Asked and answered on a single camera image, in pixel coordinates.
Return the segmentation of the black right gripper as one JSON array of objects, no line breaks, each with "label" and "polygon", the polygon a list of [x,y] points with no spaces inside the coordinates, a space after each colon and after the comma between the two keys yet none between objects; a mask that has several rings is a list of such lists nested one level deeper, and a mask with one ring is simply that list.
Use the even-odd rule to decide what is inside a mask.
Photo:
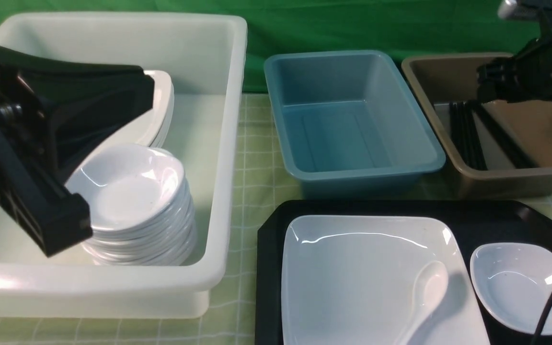
[{"label": "black right gripper", "polygon": [[477,101],[552,101],[552,33],[477,68]]}]

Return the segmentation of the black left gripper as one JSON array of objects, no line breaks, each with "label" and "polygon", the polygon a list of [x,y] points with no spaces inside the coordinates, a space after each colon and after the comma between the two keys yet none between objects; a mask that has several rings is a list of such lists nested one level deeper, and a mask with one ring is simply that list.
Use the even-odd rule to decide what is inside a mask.
[{"label": "black left gripper", "polygon": [[140,66],[67,62],[0,46],[0,207],[46,257],[92,237],[65,183],[116,131],[151,111]]}]

